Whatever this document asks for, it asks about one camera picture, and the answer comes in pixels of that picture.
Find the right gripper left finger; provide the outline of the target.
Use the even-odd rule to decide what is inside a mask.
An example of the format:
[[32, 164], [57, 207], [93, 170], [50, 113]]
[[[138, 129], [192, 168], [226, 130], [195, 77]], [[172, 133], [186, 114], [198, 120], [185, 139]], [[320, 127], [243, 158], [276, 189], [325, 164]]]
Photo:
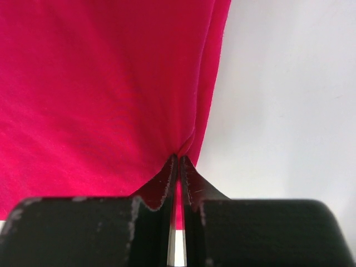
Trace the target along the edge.
[[178, 159], [126, 197], [30, 197], [1, 231], [2, 266], [173, 266]]

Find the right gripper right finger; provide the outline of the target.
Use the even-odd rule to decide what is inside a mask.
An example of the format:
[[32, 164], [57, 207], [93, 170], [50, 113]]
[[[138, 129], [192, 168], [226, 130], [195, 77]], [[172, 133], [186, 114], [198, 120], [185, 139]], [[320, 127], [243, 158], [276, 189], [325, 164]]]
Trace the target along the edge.
[[188, 266], [349, 266], [350, 250], [322, 202], [230, 199], [180, 159]]

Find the magenta t shirt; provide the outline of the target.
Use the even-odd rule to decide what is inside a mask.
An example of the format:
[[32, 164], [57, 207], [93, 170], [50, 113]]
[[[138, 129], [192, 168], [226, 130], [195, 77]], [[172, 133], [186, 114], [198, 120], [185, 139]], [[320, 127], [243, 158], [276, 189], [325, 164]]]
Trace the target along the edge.
[[2, 1], [1, 219], [196, 164], [229, 1]]

